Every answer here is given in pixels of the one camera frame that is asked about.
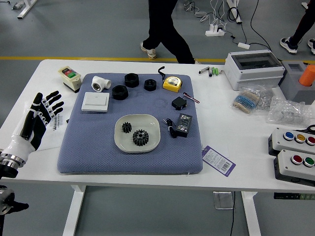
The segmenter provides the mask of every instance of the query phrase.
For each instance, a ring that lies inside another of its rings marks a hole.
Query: white sneaker
[[[280,40],[280,45],[287,50],[290,54],[296,54],[297,53],[297,47],[298,46],[292,46],[290,44],[290,37],[289,38],[282,38]]]
[[[307,45],[311,48],[312,54],[315,55],[315,38],[310,39]]]
[[[148,49],[146,49],[146,48],[143,47],[143,42],[141,42],[140,47],[141,47],[141,50],[142,50],[143,52],[145,52],[145,53],[148,54],[148,57],[149,57],[150,59],[155,59],[155,58],[157,58],[157,53],[156,53],[155,48],[148,50]]]

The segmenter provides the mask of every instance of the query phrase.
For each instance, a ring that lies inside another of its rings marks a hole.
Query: purple tag
[[[208,165],[215,168],[217,171],[222,173],[224,176],[228,177],[234,167],[236,166],[226,157],[222,156],[220,153],[215,151],[209,146],[206,146],[202,151],[202,160]]]

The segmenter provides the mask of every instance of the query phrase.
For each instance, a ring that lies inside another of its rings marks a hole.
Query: table leg
[[[77,227],[81,205],[83,202],[83,197],[85,193],[85,185],[72,185],[71,186],[74,189],[74,194],[70,206],[70,210],[68,213],[68,218],[65,223],[63,236],[74,236],[75,229]]]
[[[303,2],[303,3],[302,3],[302,6],[304,6],[306,9],[309,8],[309,7],[307,6],[307,2]]]
[[[23,11],[20,13],[20,15],[18,15],[18,19],[22,19],[26,15],[26,13],[28,13],[31,7],[34,6],[37,0],[24,0],[24,2],[26,6],[23,9]]]
[[[257,192],[242,192],[242,199],[250,236],[261,236],[253,197]]]
[[[232,8],[232,7],[236,7],[236,8],[237,8],[237,5],[238,5],[238,3],[239,3],[239,0],[226,0],[226,2],[227,2],[228,6],[229,6],[230,8]],[[236,9],[235,9],[235,8],[232,9],[231,12],[232,12],[234,18],[236,18],[236,17],[237,17],[237,11],[236,11]],[[242,23],[242,20],[241,20],[241,17],[240,17],[240,16],[238,16],[238,18],[236,19],[236,23],[238,23],[238,24]]]

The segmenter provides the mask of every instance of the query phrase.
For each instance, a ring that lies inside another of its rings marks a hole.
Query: green button
[[[314,160],[311,159],[310,157],[306,157],[306,158],[305,158],[305,162],[306,162],[307,164],[314,165]]]
[[[74,76],[75,76],[75,73],[74,73],[74,72],[71,72],[71,73],[68,74],[68,77],[69,77],[69,78],[72,78],[72,77],[74,77]]]

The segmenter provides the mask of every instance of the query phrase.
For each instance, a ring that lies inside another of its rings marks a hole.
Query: white plate
[[[122,125],[125,122],[131,124],[131,132],[124,133]],[[149,141],[143,146],[134,144],[133,133],[139,129],[145,130],[149,134]],[[161,139],[158,120],[148,114],[134,114],[121,117],[115,125],[114,140],[117,147],[124,152],[148,152],[157,147]]]

